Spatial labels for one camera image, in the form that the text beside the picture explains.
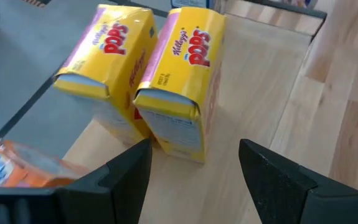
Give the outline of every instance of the nutrition label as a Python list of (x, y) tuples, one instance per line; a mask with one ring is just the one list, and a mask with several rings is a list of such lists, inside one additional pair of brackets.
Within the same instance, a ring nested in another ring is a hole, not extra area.
[(109, 125), (117, 130), (116, 135), (124, 141), (131, 143), (134, 141), (134, 128), (125, 117), (108, 101), (96, 100), (82, 96), (73, 96), (85, 108), (91, 108), (94, 118), (102, 123)]
[(191, 152), (200, 152), (201, 132), (197, 123), (176, 116), (167, 116), (149, 110), (140, 110), (144, 120), (154, 134), (173, 145), (182, 146)]

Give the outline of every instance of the box flap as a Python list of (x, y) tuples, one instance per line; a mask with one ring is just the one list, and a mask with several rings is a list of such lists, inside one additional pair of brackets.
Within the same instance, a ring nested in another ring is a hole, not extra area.
[(108, 87), (105, 84), (74, 73), (59, 75), (54, 81), (53, 87), (69, 94), (102, 100), (110, 96)]
[(158, 110), (166, 114), (199, 119), (199, 107), (190, 99), (158, 89), (143, 89), (134, 99), (134, 104), (141, 110)]

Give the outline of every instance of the pink stripe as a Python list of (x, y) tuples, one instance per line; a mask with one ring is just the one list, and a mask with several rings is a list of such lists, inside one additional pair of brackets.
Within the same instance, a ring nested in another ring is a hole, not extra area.
[(75, 48), (73, 49), (72, 53), (69, 55), (68, 59), (65, 61), (65, 63), (62, 65), (63, 67), (67, 67), (69, 63), (72, 61), (73, 56), (77, 53), (79, 46), (82, 44), (82, 42), (85, 40), (85, 37), (90, 32), (90, 30), (96, 25), (98, 20), (101, 18), (103, 13), (105, 12), (104, 7), (97, 8), (96, 14), (93, 17), (92, 23), (86, 27), (85, 32), (82, 34), (81, 38), (79, 39), (78, 43), (76, 44)]
[(159, 61), (165, 51), (167, 42), (173, 32), (174, 26), (179, 18), (180, 12), (170, 14), (165, 22), (164, 27), (159, 33), (158, 42), (156, 43), (155, 49), (151, 54), (146, 71), (144, 72), (141, 82), (151, 82), (155, 75), (155, 71), (158, 68)]

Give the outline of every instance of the table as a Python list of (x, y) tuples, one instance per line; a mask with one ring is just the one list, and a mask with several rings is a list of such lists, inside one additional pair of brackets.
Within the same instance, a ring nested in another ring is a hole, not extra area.
[[(313, 35), (283, 19), (293, 14), (268, 14), (247, 2), (227, 10), (207, 162), (155, 150), (140, 223), (260, 222), (240, 171), (241, 138), (358, 188), (358, 12), (352, 4), (335, 8), (312, 48)], [(344, 9), (356, 22), (344, 19)], [(266, 18), (275, 26), (262, 24)], [(94, 169), (124, 150), (92, 121), (65, 159)]]

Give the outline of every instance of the red text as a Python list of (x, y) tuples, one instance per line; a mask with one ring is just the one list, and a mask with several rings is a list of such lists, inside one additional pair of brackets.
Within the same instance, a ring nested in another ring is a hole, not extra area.
[(130, 87), (132, 87), (134, 85), (134, 78), (136, 78), (136, 74), (144, 65), (144, 57), (145, 56), (146, 56), (146, 51), (143, 50), (143, 53), (141, 54), (140, 58), (137, 59), (136, 62), (134, 63), (134, 67), (131, 70), (131, 74), (130, 74), (130, 78), (129, 78)]
[(122, 48), (127, 34), (128, 27), (119, 23), (113, 24), (112, 29), (108, 31), (107, 38), (104, 40), (104, 53), (125, 55), (126, 49)]
[(134, 119), (143, 119), (143, 117), (140, 115), (139, 110), (137, 108), (134, 109)]
[(195, 30), (189, 41), (190, 47), (188, 49), (190, 56), (189, 62), (191, 65), (202, 65), (210, 67), (210, 61), (206, 59), (209, 50), (210, 35), (201, 30)]

